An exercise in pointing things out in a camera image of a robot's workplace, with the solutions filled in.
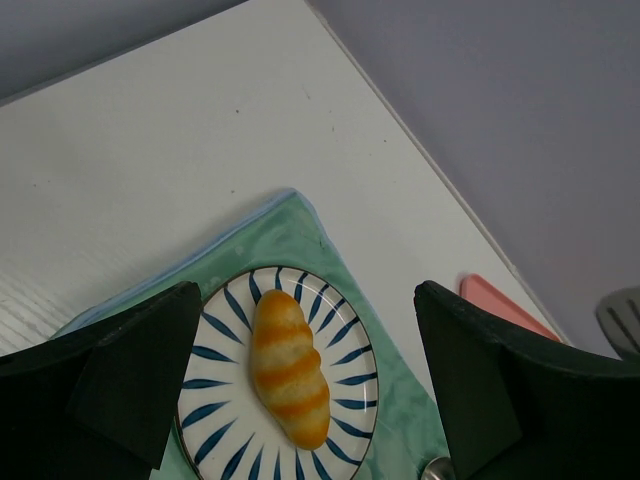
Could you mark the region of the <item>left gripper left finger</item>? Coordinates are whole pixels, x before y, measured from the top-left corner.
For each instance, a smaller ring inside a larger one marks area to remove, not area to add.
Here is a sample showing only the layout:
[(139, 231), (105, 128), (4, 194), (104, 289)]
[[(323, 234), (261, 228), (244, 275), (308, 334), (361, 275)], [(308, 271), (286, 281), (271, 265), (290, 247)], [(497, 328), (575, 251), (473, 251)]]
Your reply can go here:
[(147, 479), (169, 439), (201, 310), (181, 282), (1, 358), (4, 479)]

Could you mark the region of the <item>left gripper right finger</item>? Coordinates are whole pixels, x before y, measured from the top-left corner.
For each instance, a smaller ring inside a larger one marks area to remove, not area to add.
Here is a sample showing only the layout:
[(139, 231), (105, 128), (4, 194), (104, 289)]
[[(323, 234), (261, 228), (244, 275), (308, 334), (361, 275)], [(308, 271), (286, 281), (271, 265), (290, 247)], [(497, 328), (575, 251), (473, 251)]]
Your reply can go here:
[(639, 367), (548, 339), (436, 282), (414, 306), (459, 479), (635, 479)]

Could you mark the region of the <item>silver metal tongs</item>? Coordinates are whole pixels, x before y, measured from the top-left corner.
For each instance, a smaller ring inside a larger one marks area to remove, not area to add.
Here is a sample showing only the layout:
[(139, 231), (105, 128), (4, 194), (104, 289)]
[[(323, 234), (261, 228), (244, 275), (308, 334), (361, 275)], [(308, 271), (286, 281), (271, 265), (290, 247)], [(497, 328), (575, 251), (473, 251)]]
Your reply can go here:
[(628, 287), (603, 297), (595, 315), (612, 348), (627, 362), (639, 363), (639, 287)]

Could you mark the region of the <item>striped yellow bread roll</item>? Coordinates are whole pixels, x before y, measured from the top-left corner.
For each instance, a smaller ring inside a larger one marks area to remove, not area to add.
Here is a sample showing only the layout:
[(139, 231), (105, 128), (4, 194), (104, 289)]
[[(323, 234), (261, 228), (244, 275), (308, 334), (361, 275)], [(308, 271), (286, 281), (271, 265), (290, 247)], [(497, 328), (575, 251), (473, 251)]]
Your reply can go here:
[(272, 289), (257, 303), (250, 344), (254, 390), (287, 438), (318, 449), (328, 438), (330, 390), (299, 303)]

